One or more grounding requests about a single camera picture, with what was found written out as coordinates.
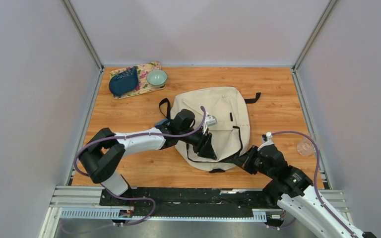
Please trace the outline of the cream canvas backpack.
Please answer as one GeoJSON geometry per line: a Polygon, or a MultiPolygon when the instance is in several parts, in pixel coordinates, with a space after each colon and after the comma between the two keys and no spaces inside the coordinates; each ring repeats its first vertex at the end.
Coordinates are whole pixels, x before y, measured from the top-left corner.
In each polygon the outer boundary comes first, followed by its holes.
{"type": "Polygon", "coordinates": [[[232,160],[247,151],[251,134],[247,105],[256,103],[260,97],[261,92],[256,92],[253,98],[245,99],[234,87],[211,87],[179,94],[173,102],[164,98],[159,106],[167,106],[161,113],[170,118],[183,109],[190,110],[195,115],[196,124],[200,124],[203,117],[201,106],[204,106],[210,116],[216,117],[217,123],[208,128],[212,134],[215,159],[197,155],[189,144],[182,141],[175,146],[189,165],[199,170],[215,172],[234,168],[232,160]]]}

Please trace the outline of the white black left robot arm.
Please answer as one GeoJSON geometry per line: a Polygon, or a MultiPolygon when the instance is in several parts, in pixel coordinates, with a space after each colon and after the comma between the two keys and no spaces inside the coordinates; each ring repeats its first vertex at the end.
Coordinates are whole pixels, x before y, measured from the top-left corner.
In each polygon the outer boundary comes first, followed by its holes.
{"type": "Polygon", "coordinates": [[[163,150],[179,141],[190,145],[203,158],[216,159],[209,127],[217,124],[215,116],[204,107],[200,123],[193,112],[181,110],[173,119],[164,119],[155,127],[133,133],[114,133],[109,128],[100,130],[74,157],[74,167],[82,164],[83,175],[95,184],[101,184],[121,206],[130,203],[132,193],[129,184],[117,171],[125,156],[150,150],[163,150]]]}

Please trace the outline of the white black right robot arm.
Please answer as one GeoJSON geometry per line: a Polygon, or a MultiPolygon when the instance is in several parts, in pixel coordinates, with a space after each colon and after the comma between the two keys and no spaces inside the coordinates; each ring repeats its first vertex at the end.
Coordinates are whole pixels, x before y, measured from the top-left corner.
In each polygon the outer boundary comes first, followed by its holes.
{"type": "Polygon", "coordinates": [[[262,190],[263,201],[270,208],[280,207],[306,226],[318,238],[373,238],[345,219],[314,187],[300,169],[288,165],[274,144],[253,146],[233,163],[250,174],[271,178],[262,190]]]}

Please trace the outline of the small blue wallet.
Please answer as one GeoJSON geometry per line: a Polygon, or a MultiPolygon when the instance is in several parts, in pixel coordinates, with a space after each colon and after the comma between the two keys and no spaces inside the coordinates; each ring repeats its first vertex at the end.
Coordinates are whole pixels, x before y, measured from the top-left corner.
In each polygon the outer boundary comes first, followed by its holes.
{"type": "Polygon", "coordinates": [[[163,119],[163,120],[157,122],[157,123],[155,124],[155,127],[156,127],[156,128],[168,127],[169,124],[170,124],[170,120],[169,120],[169,119],[163,119]]]}

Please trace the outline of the clear glass cup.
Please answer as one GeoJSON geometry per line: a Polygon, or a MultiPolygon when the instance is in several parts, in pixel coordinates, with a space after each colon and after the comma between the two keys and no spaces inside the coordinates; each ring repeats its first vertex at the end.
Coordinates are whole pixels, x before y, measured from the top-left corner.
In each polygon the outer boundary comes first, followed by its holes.
{"type": "MultiPolygon", "coordinates": [[[[307,136],[309,136],[316,143],[318,148],[320,147],[320,137],[318,135],[315,133],[307,133],[307,136]]],[[[297,151],[302,156],[311,156],[316,153],[316,148],[309,139],[302,136],[302,140],[297,145],[297,151]]]]}

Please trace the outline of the light green ceramic bowl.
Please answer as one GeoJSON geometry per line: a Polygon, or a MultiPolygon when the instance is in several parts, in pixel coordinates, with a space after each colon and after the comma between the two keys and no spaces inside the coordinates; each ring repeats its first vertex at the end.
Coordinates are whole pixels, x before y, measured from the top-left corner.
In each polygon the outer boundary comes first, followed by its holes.
{"type": "Polygon", "coordinates": [[[164,86],[167,82],[167,78],[167,73],[160,69],[152,70],[146,76],[147,82],[155,87],[164,86]]]}

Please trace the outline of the floral pattern tray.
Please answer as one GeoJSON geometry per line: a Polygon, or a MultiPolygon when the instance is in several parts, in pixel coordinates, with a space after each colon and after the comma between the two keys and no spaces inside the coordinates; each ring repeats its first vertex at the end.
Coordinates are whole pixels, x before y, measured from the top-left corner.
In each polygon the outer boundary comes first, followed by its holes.
{"type": "MultiPolygon", "coordinates": [[[[155,69],[160,69],[160,70],[162,69],[161,63],[159,61],[152,61],[152,62],[139,64],[139,65],[135,65],[135,66],[137,67],[137,73],[138,73],[138,78],[139,78],[138,86],[133,91],[130,91],[126,94],[123,94],[121,97],[114,97],[113,96],[115,99],[123,99],[123,98],[132,97],[132,96],[137,96],[140,94],[145,94],[145,93],[149,93],[152,91],[161,90],[165,87],[165,86],[161,86],[161,87],[152,86],[146,80],[146,76],[150,71],[155,70],[155,69]]],[[[127,68],[130,68],[130,67],[119,68],[119,69],[115,69],[115,70],[111,71],[110,72],[110,79],[114,75],[116,75],[120,72],[123,72],[127,68]]]]}

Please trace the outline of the dark blue leaf-shaped dish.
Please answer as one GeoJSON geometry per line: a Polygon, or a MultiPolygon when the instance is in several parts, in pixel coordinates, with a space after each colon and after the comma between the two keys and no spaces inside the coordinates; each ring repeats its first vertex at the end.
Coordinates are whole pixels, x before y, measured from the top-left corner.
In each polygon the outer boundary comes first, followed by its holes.
{"type": "Polygon", "coordinates": [[[114,97],[121,97],[123,94],[133,91],[138,84],[137,67],[133,66],[114,75],[109,81],[109,90],[114,97]]]}

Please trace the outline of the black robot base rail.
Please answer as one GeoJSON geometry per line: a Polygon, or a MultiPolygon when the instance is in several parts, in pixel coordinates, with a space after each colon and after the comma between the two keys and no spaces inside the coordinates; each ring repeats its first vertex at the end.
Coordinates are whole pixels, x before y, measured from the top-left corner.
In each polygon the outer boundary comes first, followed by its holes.
{"type": "Polygon", "coordinates": [[[136,187],[123,194],[127,201],[103,190],[101,206],[128,206],[135,216],[249,218],[254,209],[279,210],[261,190],[213,188],[136,187]]]}

